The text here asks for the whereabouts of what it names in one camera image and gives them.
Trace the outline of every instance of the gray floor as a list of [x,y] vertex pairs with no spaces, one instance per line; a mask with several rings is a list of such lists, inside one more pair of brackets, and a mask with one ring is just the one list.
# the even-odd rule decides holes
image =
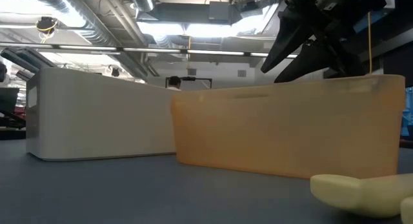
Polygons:
[[[413,150],[400,156],[400,173],[413,172]],[[330,208],[304,179],[181,165],[175,156],[45,162],[25,154],[24,141],[0,141],[0,223],[401,221]]]

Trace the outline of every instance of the orange translucent bin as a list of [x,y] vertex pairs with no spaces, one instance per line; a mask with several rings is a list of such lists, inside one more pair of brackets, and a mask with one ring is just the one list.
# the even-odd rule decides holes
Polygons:
[[405,78],[364,76],[181,92],[181,163],[280,176],[396,174]]

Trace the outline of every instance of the person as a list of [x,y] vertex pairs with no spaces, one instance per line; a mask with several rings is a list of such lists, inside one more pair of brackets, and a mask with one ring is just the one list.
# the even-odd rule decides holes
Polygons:
[[175,91],[181,91],[181,79],[177,76],[171,76],[168,81],[168,88]]
[[7,74],[7,67],[2,62],[0,62],[0,88],[6,88],[10,78]]

